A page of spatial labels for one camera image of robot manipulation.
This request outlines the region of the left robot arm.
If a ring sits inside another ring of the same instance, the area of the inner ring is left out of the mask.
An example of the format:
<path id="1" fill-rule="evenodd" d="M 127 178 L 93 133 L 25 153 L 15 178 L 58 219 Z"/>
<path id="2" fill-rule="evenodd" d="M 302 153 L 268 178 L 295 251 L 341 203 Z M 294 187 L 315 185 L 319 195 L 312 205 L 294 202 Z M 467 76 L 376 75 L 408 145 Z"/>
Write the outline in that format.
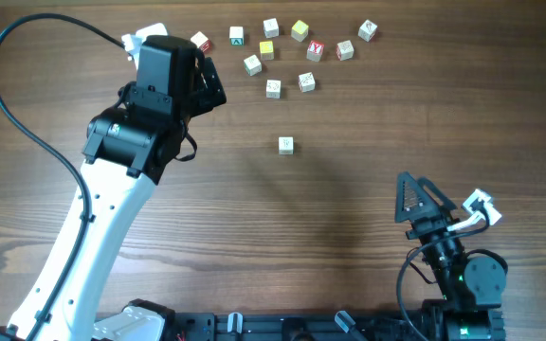
<path id="1" fill-rule="evenodd" d="M 104 284 L 191 118 L 226 103 L 212 59 L 193 42 L 152 35 L 136 80 L 88 124 L 78 191 L 33 288 L 0 340 L 90 340 Z"/>

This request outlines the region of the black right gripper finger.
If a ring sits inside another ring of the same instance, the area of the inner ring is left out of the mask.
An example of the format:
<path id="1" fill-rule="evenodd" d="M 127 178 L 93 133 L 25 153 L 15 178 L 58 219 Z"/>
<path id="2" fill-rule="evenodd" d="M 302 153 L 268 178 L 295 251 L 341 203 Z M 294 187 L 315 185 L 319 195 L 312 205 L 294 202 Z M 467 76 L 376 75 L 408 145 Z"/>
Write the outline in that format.
<path id="1" fill-rule="evenodd" d="M 417 221 L 424 216 L 424 192 L 407 172 L 397 177 L 394 220 L 397 223 Z"/>
<path id="2" fill-rule="evenodd" d="M 417 183 L 421 188 L 428 189 L 439 200 L 439 207 L 442 207 L 448 211 L 452 211 L 457 208 L 457 206 L 428 178 L 420 177 L 417 180 Z"/>

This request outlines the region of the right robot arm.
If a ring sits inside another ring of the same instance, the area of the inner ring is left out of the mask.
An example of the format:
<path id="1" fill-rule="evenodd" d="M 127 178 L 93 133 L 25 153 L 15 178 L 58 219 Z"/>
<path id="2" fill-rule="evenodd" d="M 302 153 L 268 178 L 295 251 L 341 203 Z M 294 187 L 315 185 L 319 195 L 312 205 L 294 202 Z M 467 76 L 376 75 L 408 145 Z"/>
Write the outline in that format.
<path id="1" fill-rule="evenodd" d="M 501 214 L 493 197 L 476 188 L 462 204 L 464 220 L 452 216 L 457 206 L 426 177 L 408 172 L 397 177 L 394 219 L 408 221 L 409 240 L 420 246 L 402 264 L 396 281 L 400 314 L 414 340 L 504 340 L 506 331 L 501 296 L 506 288 L 508 263 L 486 250 L 465 251 L 461 243 L 496 224 Z M 426 300 L 409 314 L 402 297 L 403 279 L 413 260 L 422 256 L 431 268 L 441 300 Z"/>

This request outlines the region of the white block with figure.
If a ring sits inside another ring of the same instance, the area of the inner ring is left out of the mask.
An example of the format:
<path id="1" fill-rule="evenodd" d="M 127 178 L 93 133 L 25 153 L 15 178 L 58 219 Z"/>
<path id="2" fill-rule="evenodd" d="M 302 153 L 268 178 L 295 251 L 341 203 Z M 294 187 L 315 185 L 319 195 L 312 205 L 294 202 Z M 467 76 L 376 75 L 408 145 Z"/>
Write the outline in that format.
<path id="1" fill-rule="evenodd" d="M 292 136 L 279 137 L 279 154 L 287 155 L 294 153 L 294 138 Z"/>

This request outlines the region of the white block red U side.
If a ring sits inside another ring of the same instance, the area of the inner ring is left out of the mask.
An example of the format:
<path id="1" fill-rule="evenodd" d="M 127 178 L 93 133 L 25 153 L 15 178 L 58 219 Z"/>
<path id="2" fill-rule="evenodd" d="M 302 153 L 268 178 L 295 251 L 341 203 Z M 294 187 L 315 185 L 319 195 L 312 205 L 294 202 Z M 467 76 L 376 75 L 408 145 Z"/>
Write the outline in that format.
<path id="1" fill-rule="evenodd" d="M 355 54 L 355 49 L 350 40 L 343 41 L 337 44 L 336 49 L 337 57 L 340 61 L 346 61 L 351 59 Z"/>

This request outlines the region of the white block with 9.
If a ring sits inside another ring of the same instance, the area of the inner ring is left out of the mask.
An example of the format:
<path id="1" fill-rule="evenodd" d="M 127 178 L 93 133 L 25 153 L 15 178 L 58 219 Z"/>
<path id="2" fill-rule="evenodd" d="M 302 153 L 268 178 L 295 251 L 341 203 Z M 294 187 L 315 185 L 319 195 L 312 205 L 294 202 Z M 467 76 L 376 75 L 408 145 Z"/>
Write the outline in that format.
<path id="1" fill-rule="evenodd" d="M 299 75 L 299 87 L 302 92 L 310 92 L 315 89 L 316 81 L 312 72 Z"/>

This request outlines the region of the white block green N side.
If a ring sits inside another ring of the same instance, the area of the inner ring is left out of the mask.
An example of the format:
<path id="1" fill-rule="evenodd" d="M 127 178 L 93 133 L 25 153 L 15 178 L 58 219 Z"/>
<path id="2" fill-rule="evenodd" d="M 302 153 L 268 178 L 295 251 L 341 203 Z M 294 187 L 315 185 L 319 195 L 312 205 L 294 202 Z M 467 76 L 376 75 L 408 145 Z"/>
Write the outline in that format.
<path id="1" fill-rule="evenodd" d="M 263 65 L 256 55 L 244 59 L 244 68 L 248 76 L 255 76 L 263 70 Z"/>

